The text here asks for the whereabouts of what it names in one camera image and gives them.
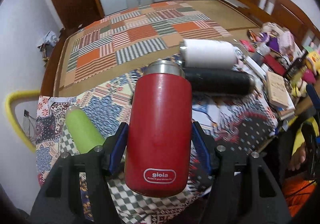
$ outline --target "cable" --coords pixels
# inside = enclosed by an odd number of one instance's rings
[[[297,190],[296,192],[292,193],[292,194],[289,194],[288,196],[286,196],[286,198],[290,197],[290,196],[293,196],[293,195],[296,195],[298,192],[302,191],[303,189],[307,188],[308,186],[310,186],[311,184],[313,184],[314,182],[316,182],[316,180],[313,180],[311,183],[303,186],[300,190]]]
[[[290,194],[290,195],[288,195],[286,198],[288,198],[288,197],[290,197],[290,196],[298,196],[298,195],[306,195],[306,194],[311,194],[311,192],[299,193],[299,194]]]

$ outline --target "bottle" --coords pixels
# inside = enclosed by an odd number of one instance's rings
[[[133,191],[169,197],[186,186],[191,149],[191,84],[174,62],[151,63],[137,81],[124,177]]]

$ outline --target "book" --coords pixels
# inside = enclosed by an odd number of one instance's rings
[[[267,90],[269,102],[282,109],[287,109],[289,106],[287,90],[284,85],[284,79],[281,75],[267,72]]]

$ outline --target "striped quilt square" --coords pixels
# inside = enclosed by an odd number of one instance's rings
[[[106,26],[108,26],[108,25],[110,25],[110,21],[109,21],[109,20],[108,20],[108,21],[105,21],[105,22],[103,22],[103,23],[100,23],[100,24],[98,24],[98,25],[96,25],[96,26],[95,26],[95,29],[98,30],[98,29],[101,29],[101,28],[106,27]]]
[[[181,6],[180,5],[167,5],[167,6],[159,6],[159,7],[153,7],[153,8],[154,8],[154,10],[159,11],[159,10],[181,8]]]
[[[67,72],[77,67],[78,56],[79,56],[79,51],[75,51],[71,53],[68,61]]]
[[[199,15],[197,15],[200,19],[202,19],[202,20],[211,20],[210,19],[210,17],[207,17],[206,15],[204,15],[204,14],[199,14]]]
[[[175,9],[159,10],[158,13],[163,19],[170,19],[170,18],[182,17],[183,16],[183,14],[181,14],[178,11],[176,11]]]
[[[189,5],[189,4],[187,4],[187,3],[183,3],[183,2],[180,3],[180,5],[183,6],[183,7],[192,7],[191,5]]]
[[[100,39],[105,38],[107,36],[113,35],[113,29],[108,30],[107,32],[104,32],[100,34]]]
[[[99,56],[100,57],[104,57],[104,56],[111,54],[111,53],[113,53],[112,43],[108,43],[104,46],[100,46],[100,48],[99,48]]]
[[[177,32],[172,25],[168,24],[166,21],[154,22],[151,25],[160,36],[174,34]]]
[[[116,16],[116,17],[113,17],[111,19],[111,23],[116,23],[116,22],[119,22],[119,21],[122,21],[124,19],[128,19],[128,18],[132,18],[132,17],[137,17],[137,16],[140,16],[141,15],[141,12],[136,10],[136,11],[132,11],[132,12],[129,12],[129,13],[125,13],[125,14],[122,14],[122,15],[119,15],[119,16]]]
[[[213,20],[206,20],[206,24],[208,24],[210,27],[218,26],[219,24]]]
[[[82,81],[94,74],[114,67],[116,65],[115,54],[111,53],[104,57],[92,60],[84,66],[76,69],[75,82]]]
[[[225,30],[222,26],[213,26],[215,30],[217,30],[220,34],[222,34],[224,37],[229,37],[231,34]]]
[[[144,25],[136,28],[131,28],[128,29],[127,32],[131,42],[157,35],[157,32],[154,30],[152,25]]]
[[[214,37],[221,37],[222,35],[214,28],[197,29],[187,32],[181,32],[183,38],[196,38],[196,39],[210,39]]]
[[[115,29],[112,29],[112,33],[113,34],[116,34],[116,33],[120,33],[122,31],[126,31],[127,30],[127,27],[126,26],[122,26],[122,27],[117,27]]]
[[[163,18],[160,16],[158,12],[147,13],[146,16],[151,22],[163,20]]]
[[[150,19],[148,19],[148,17],[146,15],[134,17],[131,19],[127,19],[125,21],[125,25],[128,29],[143,26],[143,25],[148,25],[150,23],[151,23],[151,21],[150,21]]]
[[[73,44],[71,53],[74,53],[75,51],[79,50],[80,40],[81,40],[81,38],[79,38],[79,39],[77,39],[77,40],[75,41],[75,43]]]
[[[201,15],[200,11],[187,11],[182,13],[184,16],[193,16],[193,15]]]
[[[194,15],[194,16],[183,16],[183,17],[171,18],[171,19],[167,19],[166,22],[168,24],[174,25],[174,24],[179,24],[184,22],[192,22],[196,20],[203,20],[203,19],[201,19],[198,15]]]
[[[179,3],[175,2],[175,1],[168,1],[167,4],[168,5],[179,5]]]
[[[117,64],[128,62],[148,53],[167,49],[168,47],[161,38],[153,38],[138,42],[134,45],[120,49],[115,52]]]
[[[210,28],[210,26],[204,20],[197,20],[197,21],[194,21],[194,23],[202,29]]]
[[[111,41],[112,41],[112,36],[107,36],[105,38],[102,38],[102,39],[100,39],[98,41],[95,41],[95,42],[93,42],[93,43],[91,43],[91,44],[79,49],[78,50],[78,55],[81,56],[81,55],[83,55],[83,54],[85,54],[85,53],[87,53],[87,52],[89,52],[89,51],[91,51],[93,49],[99,48],[100,46],[103,46],[103,45],[105,45],[107,43],[110,43]]]
[[[146,5],[146,6],[143,6],[143,7],[138,7],[138,9],[146,9],[146,8],[151,8],[150,5]]]
[[[104,22],[107,22],[107,21],[109,21],[108,17],[104,17],[103,19],[100,20],[100,24],[103,24]]]
[[[129,42],[130,42],[130,37],[127,31],[119,34],[115,34],[112,36],[113,48],[117,48]]]
[[[119,15],[121,15],[121,11],[113,13],[113,14],[107,16],[106,18],[107,18],[107,20],[111,20],[112,18],[117,17]]]
[[[100,38],[99,30],[92,31],[87,35],[84,35],[83,37],[80,38],[79,49],[86,47],[87,45],[93,43],[94,41],[99,40],[99,38]]]

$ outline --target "wooden bed frame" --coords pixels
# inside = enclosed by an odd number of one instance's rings
[[[311,30],[314,38],[320,39],[320,32],[311,22],[308,16],[291,0],[265,0],[261,4],[260,0],[236,0],[241,5],[234,5],[228,0],[220,0],[239,11],[245,17],[262,26],[265,22],[275,22],[281,27],[288,28],[295,37],[296,44],[302,48],[302,41],[305,35]],[[268,10],[269,3],[272,3],[273,9]],[[75,33],[76,30],[64,30],[61,33],[60,41],[55,46],[52,56],[48,62],[44,79],[41,86],[41,95],[53,96],[56,72],[61,55],[64,55],[63,47],[68,43],[68,37]],[[320,93],[320,80],[315,84],[315,88]],[[296,108],[296,114],[300,114],[312,105],[309,98],[305,98]]]
[[[221,0],[232,6],[247,18],[253,20],[259,26],[265,22],[274,22],[281,27],[288,28],[295,37],[296,44],[302,48],[302,41],[311,30],[315,37],[320,39],[320,32],[311,22],[308,16],[291,0],[237,0],[247,7],[234,6],[226,0]],[[271,12],[267,12],[268,6],[274,5]]]

